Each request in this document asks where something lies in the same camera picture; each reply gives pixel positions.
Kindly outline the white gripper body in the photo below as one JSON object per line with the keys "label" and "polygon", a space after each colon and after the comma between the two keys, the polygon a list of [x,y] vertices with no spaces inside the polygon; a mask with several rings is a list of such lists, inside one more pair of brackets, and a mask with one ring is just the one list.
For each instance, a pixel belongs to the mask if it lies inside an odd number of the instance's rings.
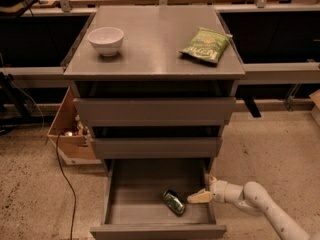
{"label": "white gripper body", "polygon": [[225,191],[227,185],[228,182],[222,180],[216,180],[210,184],[210,191],[215,202],[225,203]]}

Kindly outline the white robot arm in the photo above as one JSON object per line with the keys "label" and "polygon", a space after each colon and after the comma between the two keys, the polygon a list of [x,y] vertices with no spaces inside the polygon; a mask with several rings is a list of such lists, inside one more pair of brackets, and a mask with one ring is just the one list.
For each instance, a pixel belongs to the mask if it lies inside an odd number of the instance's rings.
{"label": "white robot arm", "polygon": [[191,204],[228,203],[251,215],[264,215],[281,240],[320,240],[320,233],[306,232],[268,194],[259,183],[236,185],[207,174],[209,186],[187,197]]}

